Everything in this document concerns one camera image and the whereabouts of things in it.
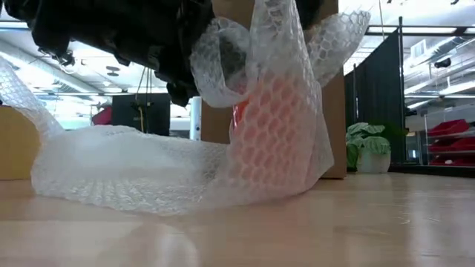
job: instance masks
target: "plastic wrap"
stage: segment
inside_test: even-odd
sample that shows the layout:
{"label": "plastic wrap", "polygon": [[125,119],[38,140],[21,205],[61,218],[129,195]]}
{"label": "plastic wrap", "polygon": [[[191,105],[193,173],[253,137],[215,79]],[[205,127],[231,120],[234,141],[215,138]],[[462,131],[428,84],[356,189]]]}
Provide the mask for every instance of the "plastic wrap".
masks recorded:
{"label": "plastic wrap", "polygon": [[306,31],[313,73],[322,87],[335,77],[341,64],[358,48],[369,23],[368,12],[351,11],[332,15]]}
{"label": "plastic wrap", "polygon": [[0,58],[0,99],[6,105],[16,108],[35,125],[42,143],[64,132],[58,121],[18,78],[10,64],[3,58]]}
{"label": "plastic wrap", "polygon": [[[167,215],[308,190],[333,164],[333,156],[321,88],[295,2],[256,0],[245,35],[234,22],[215,19],[191,57],[197,87],[210,105],[247,101],[230,145],[117,126],[62,132],[49,123],[55,134],[48,134],[53,137],[42,146],[32,170],[36,192]],[[217,49],[222,38],[229,41],[227,48]],[[343,64],[333,63],[335,69]],[[11,92],[7,95],[9,104]],[[39,110],[44,117],[32,120],[50,118]]]}

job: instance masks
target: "wire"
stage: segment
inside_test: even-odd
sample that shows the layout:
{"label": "wire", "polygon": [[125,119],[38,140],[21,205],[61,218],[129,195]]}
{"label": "wire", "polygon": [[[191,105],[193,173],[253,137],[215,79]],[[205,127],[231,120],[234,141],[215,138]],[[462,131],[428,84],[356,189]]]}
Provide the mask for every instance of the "wire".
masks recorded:
{"label": "wire", "polygon": [[68,71],[68,70],[66,70],[65,66],[63,66],[63,65],[61,64],[61,61],[59,60],[59,57],[58,57],[58,56],[56,56],[56,60],[59,62],[59,68],[60,68],[62,71],[64,71],[66,74],[72,75],[72,74],[75,74],[75,73],[76,73],[75,70],[73,70],[73,71]]}
{"label": "wire", "polygon": [[[150,93],[151,93],[151,76],[152,76],[152,73],[151,73],[151,68],[148,69],[148,77],[150,79],[149,81],[149,84],[150,84]],[[145,89],[145,120],[147,122],[147,134],[150,132],[150,124],[148,123],[149,121],[149,116],[148,116],[148,99],[149,95],[148,95],[148,88]]]}
{"label": "wire", "polygon": [[383,33],[383,41],[384,41],[384,21],[383,21],[383,9],[381,7],[381,0],[379,0],[379,16],[381,17],[381,32]]}
{"label": "wire", "polygon": [[143,76],[144,75],[145,75],[145,67],[143,67],[142,76],[140,77],[139,87],[137,88],[137,92],[135,93],[135,104],[137,104],[137,107],[139,108],[140,128],[142,129],[142,132],[144,132],[144,128],[143,128],[143,110],[142,110],[142,107],[140,107],[140,104],[139,104],[139,90],[140,90],[140,86],[142,86],[142,81],[143,81]]}
{"label": "wire", "polygon": [[58,108],[58,101],[59,101],[59,88],[56,89],[56,92],[58,93],[56,95],[56,100],[54,102],[54,111],[53,111],[53,117],[56,118],[56,109]]}

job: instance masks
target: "brown cardboard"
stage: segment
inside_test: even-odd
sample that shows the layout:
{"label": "brown cardboard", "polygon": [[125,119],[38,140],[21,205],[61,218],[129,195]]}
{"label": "brown cardboard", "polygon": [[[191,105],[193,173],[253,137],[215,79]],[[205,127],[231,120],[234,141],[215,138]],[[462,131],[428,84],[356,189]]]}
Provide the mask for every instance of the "brown cardboard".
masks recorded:
{"label": "brown cardboard", "polygon": [[[253,0],[213,0],[214,13],[249,27]],[[326,0],[315,23],[338,12],[338,0]],[[344,80],[340,73],[328,86],[323,96],[324,114],[327,121],[335,165],[324,177],[343,179],[347,173],[345,145]],[[201,112],[201,136],[203,141],[229,143],[231,109],[214,109],[203,103]]]}
{"label": "brown cardboard", "polygon": [[0,106],[0,180],[30,179],[39,146],[35,125],[15,109]]}

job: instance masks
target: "ceiling pipe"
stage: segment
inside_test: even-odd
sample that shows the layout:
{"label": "ceiling pipe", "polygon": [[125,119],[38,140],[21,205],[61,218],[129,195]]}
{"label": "ceiling pipe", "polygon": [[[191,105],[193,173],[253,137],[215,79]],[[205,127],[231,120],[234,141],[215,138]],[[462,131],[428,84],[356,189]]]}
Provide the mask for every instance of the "ceiling pipe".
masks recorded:
{"label": "ceiling pipe", "polygon": [[24,52],[23,50],[14,47],[13,45],[0,40],[0,52],[11,56],[15,59],[18,59],[24,65],[30,65],[36,67],[46,73],[49,73],[63,84],[78,90],[79,92],[93,92],[93,93],[103,93],[100,89],[95,88],[80,79],[77,79],[73,76],[70,76],[63,71],[49,65],[47,62],[44,62],[41,59],[31,56],[30,54]]}
{"label": "ceiling pipe", "polygon": [[446,39],[436,45],[434,45],[432,48],[430,48],[424,56],[428,56],[428,59],[424,60],[419,60],[414,64],[413,67],[422,65],[424,63],[434,63],[437,61],[443,60],[444,57],[448,56],[448,54],[456,49],[459,48],[463,45],[466,45],[469,42],[472,42],[474,40],[473,37],[452,37],[449,39]]}
{"label": "ceiling pipe", "polygon": [[433,78],[433,79],[430,79],[428,81],[425,81],[425,82],[421,82],[420,84],[418,85],[414,85],[413,87],[410,87],[406,90],[404,90],[404,94],[409,94],[409,93],[415,93],[419,90],[421,90],[422,88],[425,88],[429,85],[432,85],[434,83],[436,83],[437,81],[440,81],[441,79],[445,79],[449,76],[452,76],[454,75],[455,73],[458,73],[458,72],[461,72],[461,71],[464,71],[464,70],[467,70],[471,67],[475,67],[475,61],[473,62],[470,62],[464,66],[461,66],[461,67],[458,67],[458,68],[455,68],[455,69],[452,69],[452,70],[449,70],[448,72],[436,77],[436,78]]}

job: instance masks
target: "light wood floor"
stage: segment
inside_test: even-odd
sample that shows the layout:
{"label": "light wood floor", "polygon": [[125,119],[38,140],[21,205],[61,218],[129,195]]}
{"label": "light wood floor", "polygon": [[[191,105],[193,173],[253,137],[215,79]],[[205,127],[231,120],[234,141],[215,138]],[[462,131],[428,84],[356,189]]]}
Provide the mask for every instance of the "light wood floor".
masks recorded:
{"label": "light wood floor", "polygon": [[475,266],[475,179],[321,180],[262,205],[157,217],[0,182],[0,266]]}

